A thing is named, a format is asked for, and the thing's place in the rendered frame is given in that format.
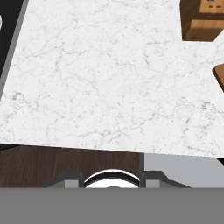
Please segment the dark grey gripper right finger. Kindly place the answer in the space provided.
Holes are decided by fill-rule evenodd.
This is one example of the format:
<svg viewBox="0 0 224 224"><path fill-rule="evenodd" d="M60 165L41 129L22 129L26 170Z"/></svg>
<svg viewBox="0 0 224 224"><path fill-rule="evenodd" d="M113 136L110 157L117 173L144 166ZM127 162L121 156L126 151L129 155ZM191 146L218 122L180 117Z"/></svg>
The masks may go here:
<svg viewBox="0 0 224 224"><path fill-rule="evenodd" d="M188 185L169 179L162 171L144 171L140 178L140 186L143 188L188 188Z"/></svg>

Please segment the brown wooden knife block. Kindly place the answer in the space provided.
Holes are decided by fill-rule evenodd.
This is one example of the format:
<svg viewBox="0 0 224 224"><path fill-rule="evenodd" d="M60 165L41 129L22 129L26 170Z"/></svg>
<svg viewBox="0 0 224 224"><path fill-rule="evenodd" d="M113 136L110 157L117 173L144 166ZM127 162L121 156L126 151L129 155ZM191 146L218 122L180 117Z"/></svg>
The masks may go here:
<svg viewBox="0 0 224 224"><path fill-rule="evenodd" d="M180 0L183 41L213 42L224 30L224 0Z"/></svg>

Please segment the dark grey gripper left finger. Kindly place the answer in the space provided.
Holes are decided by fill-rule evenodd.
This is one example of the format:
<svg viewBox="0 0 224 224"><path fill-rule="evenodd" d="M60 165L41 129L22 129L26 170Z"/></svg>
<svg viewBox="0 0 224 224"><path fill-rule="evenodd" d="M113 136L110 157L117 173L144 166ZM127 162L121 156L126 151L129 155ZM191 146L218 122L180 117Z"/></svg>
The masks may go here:
<svg viewBox="0 0 224 224"><path fill-rule="evenodd" d="M51 188L82 188L84 186L83 173L67 171L46 183Z"/></svg>

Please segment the black hob with grey rim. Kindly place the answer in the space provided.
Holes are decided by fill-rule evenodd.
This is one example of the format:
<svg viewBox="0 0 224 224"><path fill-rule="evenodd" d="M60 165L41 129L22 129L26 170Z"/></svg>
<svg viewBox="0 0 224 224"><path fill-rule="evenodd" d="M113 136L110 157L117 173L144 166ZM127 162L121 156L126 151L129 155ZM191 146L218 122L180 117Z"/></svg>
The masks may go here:
<svg viewBox="0 0 224 224"><path fill-rule="evenodd" d="M0 0L0 99L29 0Z"/></svg>

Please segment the brown wooden cutting board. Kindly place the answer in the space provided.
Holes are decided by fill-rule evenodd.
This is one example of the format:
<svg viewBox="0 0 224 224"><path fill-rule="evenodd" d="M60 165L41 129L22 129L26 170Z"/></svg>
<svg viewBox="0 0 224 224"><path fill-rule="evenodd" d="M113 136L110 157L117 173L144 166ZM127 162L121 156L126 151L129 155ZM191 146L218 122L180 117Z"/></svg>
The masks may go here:
<svg viewBox="0 0 224 224"><path fill-rule="evenodd" d="M213 68L213 74L224 92L224 63Z"/></svg>

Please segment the grey appliance front panel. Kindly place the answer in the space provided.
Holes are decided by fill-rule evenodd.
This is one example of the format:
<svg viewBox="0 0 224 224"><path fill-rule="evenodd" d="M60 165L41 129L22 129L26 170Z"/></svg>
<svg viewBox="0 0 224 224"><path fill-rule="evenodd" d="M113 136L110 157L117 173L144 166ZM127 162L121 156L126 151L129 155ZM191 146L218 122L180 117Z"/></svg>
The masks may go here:
<svg viewBox="0 0 224 224"><path fill-rule="evenodd" d="M193 188L224 188L224 165L215 157L146 153L144 169Z"/></svg>

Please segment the round white and black object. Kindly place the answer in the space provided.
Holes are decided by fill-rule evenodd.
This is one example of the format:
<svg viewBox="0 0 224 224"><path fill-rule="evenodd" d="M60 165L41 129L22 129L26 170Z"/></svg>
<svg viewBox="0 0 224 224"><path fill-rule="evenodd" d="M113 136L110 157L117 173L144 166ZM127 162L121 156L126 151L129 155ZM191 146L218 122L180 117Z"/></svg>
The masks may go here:
<svg viewBox="0 0 224 224"><path fill-rule="evenodd" d="M84 181L86 188L138 188L139 185L139 177L119 169L95 172Z"/></svg>

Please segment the dark wood drawer front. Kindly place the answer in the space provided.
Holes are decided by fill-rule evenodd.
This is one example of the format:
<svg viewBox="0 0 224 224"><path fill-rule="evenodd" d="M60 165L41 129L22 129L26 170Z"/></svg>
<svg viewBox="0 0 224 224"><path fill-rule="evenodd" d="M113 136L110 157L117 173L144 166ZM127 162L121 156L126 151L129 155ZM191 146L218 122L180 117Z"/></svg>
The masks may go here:
<svg viewBox="0 0 224 224"><path fill-rule="evenodd" d="M140 153L0 144L0 187L37 187L63 172L83 179L101 170L119 169L139 176Z"/></svg>

